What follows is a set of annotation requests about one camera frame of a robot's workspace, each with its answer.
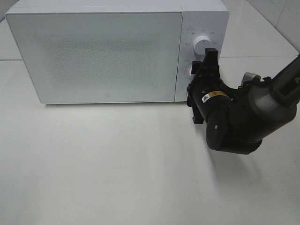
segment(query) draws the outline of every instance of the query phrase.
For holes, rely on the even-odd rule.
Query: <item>microwave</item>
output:
[[[6,13],[43,104],[180,102],[221,51],[220,0],[19,0]]]

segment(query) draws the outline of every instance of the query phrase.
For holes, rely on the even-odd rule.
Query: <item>tabletop surface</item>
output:
[[[248,2],[224,3],[228,85],[296,57]],[[43,105],[6,21],[0,50],[1,225],[299,224],[300,111],[250,155],[217,152],[185,103]]]

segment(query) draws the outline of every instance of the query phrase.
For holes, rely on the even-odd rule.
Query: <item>microwave knob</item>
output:
[[[211,48],[212,40],[208,35],[197,36],[193,41],[194,52],[198,55],[205,55],[205,49]]]

